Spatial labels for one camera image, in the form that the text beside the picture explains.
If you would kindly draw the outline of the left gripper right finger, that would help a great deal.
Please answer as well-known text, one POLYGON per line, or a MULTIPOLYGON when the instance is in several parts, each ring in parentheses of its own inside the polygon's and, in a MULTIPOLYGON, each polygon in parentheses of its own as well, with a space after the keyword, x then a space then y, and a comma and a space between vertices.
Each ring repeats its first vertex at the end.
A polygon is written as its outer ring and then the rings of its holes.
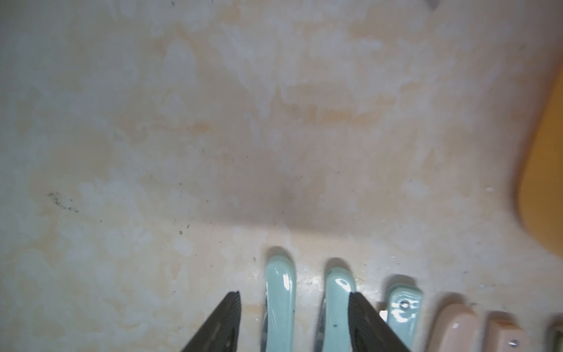
POLYGON ((410 351, 361 293, 349 295, 347 317, 353 352, 410 351))

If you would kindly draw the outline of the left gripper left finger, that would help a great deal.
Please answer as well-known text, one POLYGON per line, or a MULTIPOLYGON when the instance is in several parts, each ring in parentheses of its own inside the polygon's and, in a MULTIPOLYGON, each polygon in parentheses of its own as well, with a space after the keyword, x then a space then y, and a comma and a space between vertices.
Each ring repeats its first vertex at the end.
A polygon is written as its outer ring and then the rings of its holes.
POLYGON ((181 351, 236 352, 241 311, 240 293, 229 292, 181 351))

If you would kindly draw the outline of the light blue folding knife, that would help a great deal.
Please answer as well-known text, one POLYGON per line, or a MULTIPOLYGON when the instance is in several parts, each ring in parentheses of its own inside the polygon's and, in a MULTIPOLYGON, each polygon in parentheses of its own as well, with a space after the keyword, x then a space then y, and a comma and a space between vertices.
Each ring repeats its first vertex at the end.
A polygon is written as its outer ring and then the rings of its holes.
POLYGON ((388 290, 381 318, 409 349, 412 349, 424 293, 415 286, 397 284, 388 290))

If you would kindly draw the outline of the pale mint folding knife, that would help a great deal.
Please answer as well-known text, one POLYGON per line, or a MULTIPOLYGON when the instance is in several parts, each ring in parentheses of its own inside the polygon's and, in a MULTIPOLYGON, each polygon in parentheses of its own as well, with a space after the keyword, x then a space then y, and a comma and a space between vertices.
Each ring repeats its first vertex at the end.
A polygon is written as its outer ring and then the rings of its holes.
POLYGON ((261 351, 293 350, 296 313, 296 269, 283 254, 270 257, 265 265, 265 311, 261 351))

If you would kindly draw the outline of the pink folding knife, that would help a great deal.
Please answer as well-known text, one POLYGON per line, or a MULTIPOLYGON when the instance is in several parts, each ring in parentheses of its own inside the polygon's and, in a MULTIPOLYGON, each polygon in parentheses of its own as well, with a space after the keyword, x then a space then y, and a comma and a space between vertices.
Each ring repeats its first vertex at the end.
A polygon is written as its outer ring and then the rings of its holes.
POLYGON ((430 334, 429 352, 469 352, 478 332, 478 317, 472 308, 459 303, 445 306, 430 334))
POLYGON ((518 325, 502 320, 488 322, 483 352, 525 352, 528 347, 528 335, 518 325))

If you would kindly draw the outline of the olive green folding knife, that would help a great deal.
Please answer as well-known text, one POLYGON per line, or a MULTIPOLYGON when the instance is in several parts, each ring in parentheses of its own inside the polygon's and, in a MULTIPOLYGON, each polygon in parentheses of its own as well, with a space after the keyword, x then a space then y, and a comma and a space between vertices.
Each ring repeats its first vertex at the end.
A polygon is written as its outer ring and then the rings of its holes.
POLYGON ((546 337, 547 352, 563 352, 563 325, 562 323, 554 324, 549 330, 546 337))

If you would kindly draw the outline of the yellow plastic storage box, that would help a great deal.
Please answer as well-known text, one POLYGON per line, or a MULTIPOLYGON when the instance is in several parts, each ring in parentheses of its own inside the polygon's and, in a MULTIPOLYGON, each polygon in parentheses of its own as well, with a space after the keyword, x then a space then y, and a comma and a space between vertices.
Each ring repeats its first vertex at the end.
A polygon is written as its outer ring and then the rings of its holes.
POLYGON ((562 73, 535 131, 518 188, 520 220, 549 252, 562 256, 562 73))

